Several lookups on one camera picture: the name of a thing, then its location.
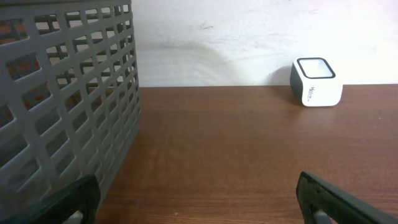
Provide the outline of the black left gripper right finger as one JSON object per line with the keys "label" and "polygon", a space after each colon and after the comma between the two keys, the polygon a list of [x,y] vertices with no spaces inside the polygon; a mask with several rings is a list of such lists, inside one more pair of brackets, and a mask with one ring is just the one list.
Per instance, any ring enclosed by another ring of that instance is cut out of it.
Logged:
{"label": "black left gripper right finger", "polygon": [[301,172],[296,196],[305,224],[397,223],[387,214],[310,172]]}

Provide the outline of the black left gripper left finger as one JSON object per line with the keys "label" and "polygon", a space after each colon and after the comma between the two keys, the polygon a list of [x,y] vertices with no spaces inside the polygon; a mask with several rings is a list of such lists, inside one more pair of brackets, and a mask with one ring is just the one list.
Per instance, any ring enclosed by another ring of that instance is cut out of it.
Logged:
{"label": "black left gripper left finger", "polygon": [[1,223],[63,223],[76,211],[83,215],[81,223],[94,223],[100,199],[97,178],[89,174]]}

